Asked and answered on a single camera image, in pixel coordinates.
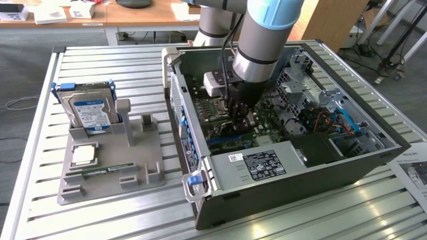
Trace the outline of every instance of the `slotted metal surface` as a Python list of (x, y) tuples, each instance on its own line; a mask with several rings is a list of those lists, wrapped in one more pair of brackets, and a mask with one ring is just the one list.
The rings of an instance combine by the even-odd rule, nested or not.
[[(343, 76), (411, 143), (424, 133), (401, 116), (325, 46), (304, 41)], [(68, 47), (54, 53), (13, 191), (1, 240), (5, 239), (423, 239), (427, 214), (388, 166), (376, 168), (353, 185), (197, 231), (184, 198), (181, 170), (161, 84), (162, 47)], [(325, 74), (315, 75), (328, 85)], [(56, 197), (69, 120), (49, 96), (49, 81), (112, 79), (117, 97), (130, 100), (130, 117), (153, 113), (158, 121), (166, 184), (161, 187), (60, 206)]]

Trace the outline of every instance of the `robotic arm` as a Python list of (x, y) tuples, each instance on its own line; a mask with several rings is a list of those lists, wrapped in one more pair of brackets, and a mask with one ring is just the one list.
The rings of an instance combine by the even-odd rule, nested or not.
[(211, 97), (219, 93), (225, 96), (235, 129), (248, 128), (252, 109), (273, 74), (304, 0), (183, 1), (205, 6), (200, 13), (199, 33), (216, 38), (216, 45), (224, 42), (228, 35), (231, 12), (244, 14), (232, 71), (220, 75), (217, 71), (205, 73), (204, 86)]

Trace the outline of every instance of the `green circuit board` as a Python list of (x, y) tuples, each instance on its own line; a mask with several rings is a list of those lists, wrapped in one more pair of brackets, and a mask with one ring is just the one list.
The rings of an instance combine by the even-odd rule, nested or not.
[(205, 98), (195, 100), (195, 108), (209, 151), (213, 155), (249, 149), (260, 145), (285, 140), (285, 129), (276, 112), (261, 101), (255, 106), (253, 119), (256, 125), (248, 132), (224, 135), (224, 129), (232, 128), (232, 122), (224, 107), (224, 99)]

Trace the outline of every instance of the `wooden desk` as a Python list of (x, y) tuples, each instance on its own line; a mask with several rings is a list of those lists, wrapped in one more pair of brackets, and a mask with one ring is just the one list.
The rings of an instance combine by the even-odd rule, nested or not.
[(199, 21), (177, 21), (171, 3), (180, 0), (152, 0), (146, 8), (130, 9), (120, 6), (114, 0), (106, 5), (105, 34), (108, 44), (117, 45), (116, 33), (149, 31), (196, 31)]
[[(68, 21), (36, 24), (30, 13), (26, 21), (0, 21), (0, 34), (69, 34), (105, 33), (108, 45), (117, 46), (118, 32), (192, 31), (199, 29), (199, 22), (177, 21), (171, 3), (179, 0), (152, 0), (152, 6), (129, 9), (120, 6), (116, 0), (110, 4), (97, 4), (92, 19), (72, 18), (68, 7), (64, 7)], [(36, 6), (41, 0), (13, 0), (14, 3)]]
[(181, 3), (181, 1), (152, 0), (149, 7), (130, 9), (124, 8), (114, 0), (112, 0), (110, 4), (106, 5), (106, 26), (199, 26), (199, 21), (176, 20), (171, 3)]

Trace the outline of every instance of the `sticker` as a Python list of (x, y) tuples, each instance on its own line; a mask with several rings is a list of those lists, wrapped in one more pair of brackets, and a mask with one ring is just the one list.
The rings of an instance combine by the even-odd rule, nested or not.
[(108, 114), (102, 111), (102, 100), (76, 101), (73, 107), (85, 129), (98, 131), (109, 127)]
[(255, 181), (260, 181), (287, 173), (273, 150), (247, 155), (243, 159)]
[(229, 162), (240, 161), (240, 160), (243, 160), (243, 154), (237, 153), (233, 155), (228, 155), (228, 159), (229, 159)]
[(104, 26), (102, 23), (81, 23), (82, 26)]

